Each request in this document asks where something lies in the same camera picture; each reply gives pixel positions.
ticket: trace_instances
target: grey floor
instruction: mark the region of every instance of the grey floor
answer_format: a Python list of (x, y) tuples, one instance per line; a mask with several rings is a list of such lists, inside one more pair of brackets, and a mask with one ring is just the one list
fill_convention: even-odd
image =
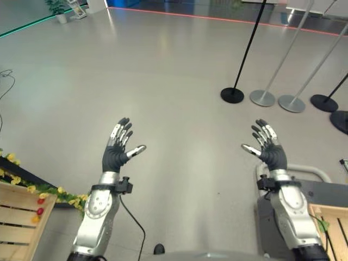
[[(264, 88), (293, 30), (260, 26), (243, 70), (239, 104), (221, 100), (232, 85), (252, 24), (137, 11), (109, 10), (65, 25), (55, 19), (0, 39), (0, 69), (14, 69), (15, 87), (2, 100), (1, 147), (16, 152), (32, 173), (81, 194), (98, 181), (101, 156), (114, 123), (134, 123), (129, 147), (148, 149), (123, 169), (133, 193), (124, 197), (147, 232), (145, 252), (157, 242), (169, 252), (239, 250), (257, 253), (254, 167), (240, 144), (256, 145), (250, 125), (263, 118), (278, 132), (289, 162), (316, 166), (345, 183), (338, 160), (347, 136), (308, 101), (327, 94), (348, 68), (343, 38), (292, 114), (262, 108), (248, 95)], [(294, 94), (333, 36), (301, 32), (272, 92)], [(1, 80), (4, 91), (10, 80)], [(348, 88), (335, 95), (348, 110)], [(35, 261), (65, 260), (80, 216), (54, 210)], [(141, 232), (123, 209), (106, 257), (135, 260)]]

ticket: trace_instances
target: artificial flower garland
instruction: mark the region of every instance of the artificial flower garland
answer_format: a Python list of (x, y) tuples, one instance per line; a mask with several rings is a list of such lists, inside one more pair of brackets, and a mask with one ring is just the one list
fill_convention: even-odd
[[(18, 159), (15, 159), (15, 154), (14, 153), (9, 153), (5, 156), (5, 158), (18, 165), (21, 163)], [(39, 195), (39, 200), (38, 200), (38, 204), (42, 204), (45, 200), (45, 198), (47, 198), (47, 196), (49, 194), (54, 194), (57, 195), (57, 200), (56, 203), (68, 203), (70, 205), (73, 205), (75, 208), (77, 208), (78, 210), (80, 210), (81, 212), (84, 209), (86, 200), (88, 198), (88, 195), (86, 194), (82, 194), (82, 195), (75, 195), (75, 194), (71, 194), (66, 192), (62, 187), (58, 187), (58, 188), (53, 188), (50, 185), (47, 184), (33, 184), (31, 182), (27, 182), (24, 179), (22, 179), (21, 177), (15, 176), (13, 174), (10, 174), (6, 171), (4, 171), (3, 169), (0, 169), (0, 182), (5, 182), (8, 183), (6, 180), (2, 179), (5, 176), (10, 177), (11, 180), (11, 184), (12, 185), (17, 185), (19, 183), (23, 184), (24, 186), (27, 187), (27, 191), (30, 193), (35, 193)]]

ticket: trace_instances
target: round metal base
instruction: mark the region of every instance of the round metal base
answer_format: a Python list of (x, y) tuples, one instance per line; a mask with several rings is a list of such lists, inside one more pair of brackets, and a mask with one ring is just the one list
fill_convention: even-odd
[(274, 95), (265, 90), (253, 91), (249, 97), (253, 103), (264, 107), (272, 106), (276, 102)]
[(221, 91), (221, 98), (228, 103), (239, 103), (244, 99), (244, 94), (241, 90), (234, 88), (225, 88)]
[(348, 111), (335, 111), (330, 115), (330, 121), (341, 132), (348, 134)]
[(278, 103), (279, 105), (292, 113), (301, 113), (305, 110), (306, 105), (304, 102), (302, 102), (299, 98), (292, 100), (295, 98), (295, 96), (292, 95), (283, 95), (279, 98)]
[(338, 109), (338, 105), (333, 99), (329, 98), (327, 102), (325, 102), (326, 99), (327, 96), (316, 94), (310, 98), (310, 102), (319, 110), (333, 113)]

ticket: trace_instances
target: black object on floor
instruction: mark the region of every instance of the black object on floor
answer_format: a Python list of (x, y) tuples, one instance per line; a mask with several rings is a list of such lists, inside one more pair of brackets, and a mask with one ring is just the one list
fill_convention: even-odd
[(310, 102), (319, 110), (327, 111), (328, 113), (333, 113), (338, 109), (338, 104), (331, 98), (316, 94), (310, 98)]
[(313, 95), (310, 98), (310, 102), (319, 110), (327, 111), (329, 113), (332, 113), (338, 109), (337, 103), (331, 99), (331, 96), (340, 88), (340, 86), (343, 84), (345, 80), (348, 78), (348, 73), (346, 76), (339, 82), (339, 84), (336, 86), (336, 88), (330, 93), (329, 96), (316, 94)]
[(341, 132), (348, 134), (348, 111), (335, 111), (330, 115), (330, 121)]
[(244, 99), (244, 94), (243, 94), (243, 92), (241, 90), (237, 89), (237, 84), (238, 84), (238, 80), (239, 80), (241, 71), (242, 71), (243, 66), (244, 66), (245, 59), (246, 59), (246, 57), (248, 55), (248, 52), (249, 52), (252, 40), (253, 40), (253, 38), (255, 36), (256, 29), (257, 29), (257, 27), (259, 25), (259, 22), (260, 22), (262, 13), (263, 13), (263, 9), (265, 8), (266, 2), (267, 2), (267, 0), (263, 0), (262, 1), (261, 8), (260, 8), (259, 14), (257, 16), (256, 22), (255, 22), (255, 25), (254, 25), (254, 29), (253, 29), (253, 31), (251, 33), (248, 46), (246, 47), (243, 60), (242, 60), (241, 65), (239, 67), (239, 72), (238, 72), (237, 78), (235, 80), (234, 87), (233, 88), (228, 87), (228, 88), (225, 88), (225, 89), (223, 89), (221, 91), (220, 96), (221, 96), (221, 98), (225, 102), (228, 102), (228, 103), (239, 103), (239, 102), (241, 102)]
[(164, 254), (164, 245), (162, 244), (157, 244), (154, 249), (153, 249), (153, 254)]

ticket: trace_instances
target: black stanchion post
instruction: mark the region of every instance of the black stanchion post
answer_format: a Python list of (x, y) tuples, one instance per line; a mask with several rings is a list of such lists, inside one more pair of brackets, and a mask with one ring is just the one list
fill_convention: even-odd
[(319, 110), (327, 111), (332, 113), (338, 109), (337, 103), (331, 99), (331, 96), (341, 87), (343, 82), (345, 82), (348, 78), (348, 72), (345, 77), (339, 82), (336, 88), (330, 93), (329, 96), (316, 94), (310, 98), (310, 102)]
[(225, 88), (225, 89), (223, 89), (221, 91), (221, 94), (220, 94), (221, 98), (225, 102), (228, 102), (228, 103), (239, 103), (239, 102), (241, 102), (244, 99), (244, 94), (243, 94), (243, 92), (241, 90), (237, 89), (237, 84), (238, 84), (238, 80), (239, 80), (241, 71), (242, 71), (243, 66), (244, 66), (245, 59), (246, 59), (246, 57), (248, 55), (248, 52), (249, 52), (252, 40), (254, 38), (257, 26), (259, 25), (259, 22), (260, 22), (262, 13), (263, 13), (263, 9), (265, 8), (266, 2), (267, 2), (267, 0), (263, 0), (262, 1), (261, 8), (260, 8), (259, 14), (257, 16), (256, 22), (255, 22), (255, 25), (254, 25), (254, 29), (252, 31), (252, 34), (251, 34), (250, 39), (249, 39), (248, 46), (246, 47), (246, 50), (245, 50), (245, 53), (244, 53), (243, 61), (241, 62), (241, 65), (239, 67), (239, 72), (238, 72), (237, 78), (235, 80), (234, 87), (233, 88), (231, 88), (231, 87)]

